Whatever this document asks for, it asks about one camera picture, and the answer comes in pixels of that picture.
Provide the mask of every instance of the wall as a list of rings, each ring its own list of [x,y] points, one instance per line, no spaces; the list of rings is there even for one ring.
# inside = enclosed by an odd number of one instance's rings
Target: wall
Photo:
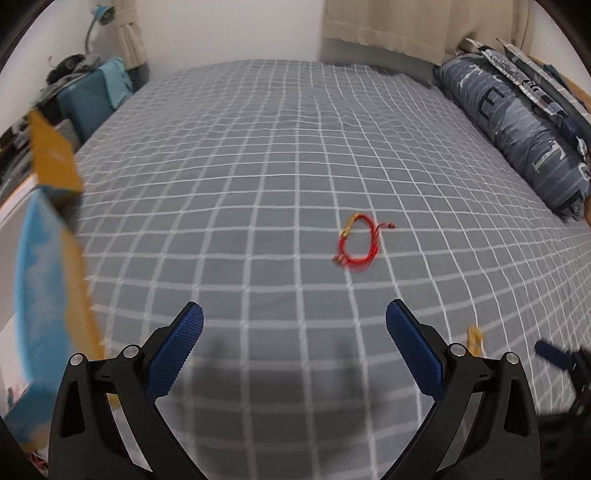
[[[54,0],[0,72],[0,132],[22,116],[53,62],[84,50],[91,7],[108,0]],[[389,66],[428,81],[430,66],[378,48],[323,41],[324,0],[137,0],[153,79],[182,68],[251,58],[356,61]],[[591,77],[558,26],[537,4],[532,55],[553,63],[591,92]],[[115,51],[111,25],[95,27],[99,53]]]

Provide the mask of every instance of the blue cloth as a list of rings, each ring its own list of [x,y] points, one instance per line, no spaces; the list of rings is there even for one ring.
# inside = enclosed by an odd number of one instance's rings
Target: blue cloth
[[[109,101],[113,110],[117,110],[129,97],[134,94],[131,79],[125,70],[121,57],[106,61],[99,67],[105,77],[105,85],[109,93]]]

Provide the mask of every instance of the red bracelet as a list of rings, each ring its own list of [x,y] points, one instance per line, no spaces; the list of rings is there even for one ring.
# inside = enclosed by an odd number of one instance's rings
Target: red bracelet
[[[371,233],[371,244],[369,246],[369,252],[365,257],[353,257],[345,251],[345,242],[347,241],[349,232],[353,228],[353,224],[357,220],[364,220],[365,223],[368,224]],[[340,233],[339,244],[337,246],[339,253],[333,257],[333,261],[342,267],[353,268],[356,270],[366,269],[378,254],[379,229],[381,228],[396,228],[396,225],[394,225],[393,222],[379,223],[376,225],[376,223],[364,213],[354,213],[347,221],[344,230]]]

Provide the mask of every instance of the curtain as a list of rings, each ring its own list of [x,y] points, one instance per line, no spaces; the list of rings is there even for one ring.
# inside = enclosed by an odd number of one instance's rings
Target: curtain
[[[465,37],[499,49],[503,38],[527,53],[529,16],[530,0],[326,0],[324,36],[441,65]]]
[[[119,52],[127,70],[137,68],[148,60],[142,39],[142,32],[138,25],[135,1],[113,0],[117,42],[119,44]]]

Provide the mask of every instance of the gray checkered bed sheet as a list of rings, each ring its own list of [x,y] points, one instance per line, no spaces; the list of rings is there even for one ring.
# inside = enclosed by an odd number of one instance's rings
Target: gray checkered bed sheet
[[[533,345],[591,344],[589,227],[553,216],[434,87],[365,66],[199,67],[145,87],[78,158],[111,352],[189,300],[205,311],[158,406],[212,479],[379,478],[431,405],[384,326],[397,297],[449,342],[479,325],[488,356],[516,352],[538,408],[572,399]],[[356,210],[398,226],[363,272],[331,262]],[[349,248],[368,242],[360,228]]]

